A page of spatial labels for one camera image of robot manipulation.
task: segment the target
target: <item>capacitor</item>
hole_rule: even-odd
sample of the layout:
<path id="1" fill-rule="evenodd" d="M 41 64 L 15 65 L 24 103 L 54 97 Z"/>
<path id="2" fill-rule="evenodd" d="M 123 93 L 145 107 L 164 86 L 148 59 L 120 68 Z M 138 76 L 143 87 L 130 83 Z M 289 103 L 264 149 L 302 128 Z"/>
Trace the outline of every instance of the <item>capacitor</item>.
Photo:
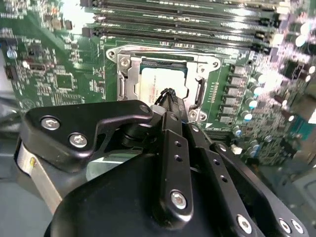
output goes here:
<path id="1" fill-rule="evenodd" d="M 263 88 L 261 88 L 261 87 L 258 86 L 258 85 L 255 85 L 255 84 L 251 84 L 251 85 L 250 85 L 250 91 L 251 91 L 255 96 L 259 96 L 259 95 L 262 94 Z"/>
<path id="2" fill-rule="evenodd" d="M 233 134 L 234 134 L 236 137 L 240 137 L 240 136 L 241 136 L 242 131 L 241 131 L 241 129 L 240 129 L 239 126 L 236 126 L 236 127 L 233 128 Z"/>
<path id="3" fill-rule="evenodd" d="M 306 72 L 301 72 L 299 75 L 298 75 L 298 78 L 301 79 L 301 80 L 304 80 L 306 82 L 309 82 L 312 78 L 311 75 L 309 75 L 308 73 Z"/>
<path id="4" fill-rule="evenodd" d="M 272 142 L 272 136 L 271 136 L 271 135 L 268 135 L 268 136 L 265 137 L 264 140 L 265 140 L 265 142 L 270 143 L 270 142 Z"/>
<path id="5" fill-rule="evenodd" d="M 303 64 L 297 61 L 288 60 L 282 74 L 290 80 L 297 80 L 303 70 Z"/>
<path id="6" fill-rule="evenodd" d="M 281 110 L 281 114 L 285 118 L 285 121 L 288 121 L 288 122 L 292 122 L 295 118 L 295 116 L 287 110 Z"/>
<path id="7" fill-rule="evenodd" d="M 304 47 L 304 53 L 309 56 L 315 56 L 316 55 L 316 44 L 308 43 L 307 47 Z"/>
<path id="8" fill-rule="evenodd" d="M 304 64 L 303 65 L 303 70 L 305 70 L 306 72 L 308 72 L 309 74 L 313 74 L 316 71 L 316 67 L 312 66 L 310 64 Z"/>
<path id="9" fill-rule="evenodd" d="M 307 41 L 307 36 L 306 35 L 288 35 L 286 38 L 286 41 L 291 42 L 295 44 L 296 47 L 302 47 L 306 41 Z"/>
<path id="10" fill-rule="evenodd" d="M 257 154 L 257 151 L 254 151 L 251 147 L 248 148 L 247 153 L 250 157 L 255 157 Z"/>
<path id="11" fill-rule="evenodd" d="M 279 95 L 275 95 L 274 99 L 279 102 L 280 104 L 282 104 L 282 106 L 286 106 L 287 104 L 287 100 L 285 100 L 283 97 L 279 96 Z"/>
<path id="12" fill-rule="evenodd" d="M 260 83 L 263 84 L 267 81 L 267 75 L 262 74 L 262 73 L 256 73 L 254 78 Z"/>
<path id="13" fill-rule="evenodd" d="M 250 120 L 252 120 L 252 114 L 248 111 L 248 110 L 245 110 L 245 111 L 243 111 L 243 112 L 241 112 L 241 117 L 243 117 L 243 119 L 245 120 L 245 121 L 250 121 Z"/>
<path id="14" fill-rule="evenodd" d="M 249 108 L 252 109 L 252 110 L 253 110 L 254 108 L 256 108 L 257 105 L 258 105 L 258 102 L 257 102 L 254 98 L 252 98 L 252 97 L 247 98 L 245 103 L 246 103 L 246 105 L 249 106 Z"/>
<path id="15" fill-rule="evenodd" d="M 292 23 L 289 26 L 289 31 L 291 32 L 297 32 L 302 35 L 308 35 L 312 29 L 312 26 L 309 22 L 306 22 L 304 24 L 302 23 Z"/>
<path id="16" fill-rule="evenodd" d="M 6 52 L 6 55 L 9 59 L 16 59 L 18 57 L 18 54 L 15 50 L 13 49 L 9 49 L 7 52 Z"/>
<path id="17" fill-rule="evenodd" d="M 231 145 L 231 149 L 232 149 L 232 152 L 233 152 L 235 155 L 240 155 L 241 152 L 242 152 L 242 148 L 236 146 L 235 144 L 232 144 L 232 145 Z"/>
<path id="18" fill-rule="evenodd" d="M 257 141 L 257 140 L 251 141 L 251 142 L 250 142 L 250 145 L 251 145 L 251 147 L 252 147 L 252 149 L 253 149 L 254 151 L 257 151 L 257 150 L 259 149 L 259 147 L 260 147 L 260 145 L 258 144 L 258 141 Z"/>

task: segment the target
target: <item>screw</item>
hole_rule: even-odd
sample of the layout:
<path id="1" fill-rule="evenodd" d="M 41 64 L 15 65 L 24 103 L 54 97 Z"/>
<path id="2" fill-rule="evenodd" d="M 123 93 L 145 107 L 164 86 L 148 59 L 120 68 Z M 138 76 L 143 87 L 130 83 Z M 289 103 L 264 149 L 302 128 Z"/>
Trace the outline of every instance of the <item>screw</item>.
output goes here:
<path id="1" fill-rule="evenodd" d="M 219 144 L 218 146 L 219 146 L 219 148 L 220 148 L 222 151 L 224 151 L 224 152 L 226 151 L 226 147 L 224 147 L 222 144 Z"/>
<path id="2" fill-rule="evenodd" d="M 185 197 L 177 191 L 171 193 L 171 201 L 179 209 L 184 209 L 187 206 Z"/>
<path id="3" fill-rule="evenodd" d="M 69 138 L 69 142 L 71 145 L 77 148 L 85 147 L 88 144 L 87 139 L 82 134 L 73 134 Z"/>
<path id="4" fill-rule="evenodd" d="M 192 125 L 192 129 L 193 129 L 195 132 L 198 132 L 198 127 L 196 127 L 195 125 Z"/>
<path id="5" fill-rule="evenodd" d="M 246 218 L 244 218 L 242 215 L 237 215 L 237 221 L 238 221 L 239 226 L 247 234 L 250 234 L 252 232 L 252 227 L 251 227 L 249 221 Z"/>
<path id="6" fill-rule="evenodd" d="M 292 231 L 289 225 L 283 219 L 279 219 L 279 221 L 280 221 L 281 227 L 285 230 L 285 232 L 290 234 Z"/>
<path id="7" fill-rule="evenodd" d="M 46 128 L 52 131 L 58 129 L 60 126 L 60 123 L 54 118 L 44 118 L 42 119 L 40 124 L 42 125 L 43 128 Z"/>
<path id="8" fill-rule="evenodd" d="M 148 107 L 145 106 L 145 105 L 140 105 L 139 107 L 140 107 L 140 109 L 141 109 L 142 111 L 144 111 L 145 113 L 149 113 L 149 112 L 150 112 L 150 110 L 148 109 Z"/>
<path id="9" fill-rule="evenodd" d="M 300 224 L 298 224 L 295 220 L 291 220 L 293 226 L 295 227 L 295 229 L 297 230 L 298 233 L 303 234 L 304 230 L 303 228 L 300 226 Z"/>
<path id="10" fill-rule="evenodd" d="M 195 117 L 197 116 L 197 113 L 196 113 L 194 110 L 191 110 L 191 111 L 189 112 L 189 116 L 190 116 L 191 118 L 195 118 Z"/>
<path id="11" fill-rule="evenodd" d="M 130 64 L 130 61 L 129 61 L 128 59 L 126 59 L 126 58 L 121 58 L 121 60 L 120 60 L 120 65 L 121 65 L 122 67 L 127 68 L 127 67 L 129 66 L 129 64 Z"/>
<path id="12" fill-rule="evenodd" d="M 6 55 L 8 56 L 9 59 L 16 59 L 18 57 L 17 52 L 15 50 L 13 50 L 13 49 L 9 49 L 6 52 Z"/>

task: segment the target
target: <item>black metal arm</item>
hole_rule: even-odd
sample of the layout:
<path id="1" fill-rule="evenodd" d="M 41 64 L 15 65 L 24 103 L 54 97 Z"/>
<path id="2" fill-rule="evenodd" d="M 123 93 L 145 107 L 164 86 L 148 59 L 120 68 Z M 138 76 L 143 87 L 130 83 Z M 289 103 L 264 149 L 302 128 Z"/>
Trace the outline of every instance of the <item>black metal arm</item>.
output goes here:
<path id="1" fill-rule="evenodd" d="M 51 236 L 308 237 L 226 144 L 206 142 L 183 108 L 167 93 L 152 109 L 120 101 L 27 112 L 16 161 L 54 212 Z M 132 147 L 143 154 L 86 182 L 90 161 Z"/>

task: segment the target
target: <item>black cable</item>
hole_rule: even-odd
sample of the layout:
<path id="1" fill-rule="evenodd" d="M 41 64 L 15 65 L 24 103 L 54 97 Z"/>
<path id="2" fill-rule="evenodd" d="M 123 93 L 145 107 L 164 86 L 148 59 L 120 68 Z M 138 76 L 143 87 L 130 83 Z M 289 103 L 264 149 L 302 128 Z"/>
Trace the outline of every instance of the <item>black cable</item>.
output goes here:
<path id="1" fill-rule="evenodd" d="M 163 98 L 167 96 L 167 94 L 171 95 L 171 99 L 173 102 L 177 102 L 176 91 L 172 88 L 166 88 L 160 93 L 160 96 L 156 100 L 155 105 L 159 105 L 162 102 Z"/>

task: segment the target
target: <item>green circuit board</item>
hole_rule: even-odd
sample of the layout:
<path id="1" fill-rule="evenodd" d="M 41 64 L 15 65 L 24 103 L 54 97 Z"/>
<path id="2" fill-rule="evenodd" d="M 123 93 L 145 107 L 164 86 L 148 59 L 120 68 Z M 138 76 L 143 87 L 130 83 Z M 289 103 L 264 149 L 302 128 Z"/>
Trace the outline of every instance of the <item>green circuit board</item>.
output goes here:
<path id="1" fill-rule="evenodd" d="M 314 63 L 304 52 L 314 37 L 315 9 L 314 2 L 299 0 L 4 0 L 1 49 L 23 113 L 39 106 L 117 100 L 117 63 L 107 54 L 113 48 L 138 45 L 211 55 L 220 67 L 208 74 L 197 110 L 206 118 L 194 122 L 217 135 L 234 133 L 238 126 L 244 157 L 276 164 L 283 160 L 280 142 L 291 123 L 273 96 L 281 95 L 291 105 L 305 93 L 309 80 L 280 72 L 291 68 L 288 60 Z M 309 31 L 298 45 L 306 22 Z M 280 36 L 284 39 L 275 45 Z M 258 73 L 265 76 L 264 83 L 258 84 Z M 232 85 L 232 77 L 240 84 Z M 253 84 L 263 93 L 253 94 Z M 227 106 L 231 97 L 237 100 Z M 256 108 L 249 109 L 249 97 L 256 100 Z M 249 150 L 254 140 L 260 151 Z"/>

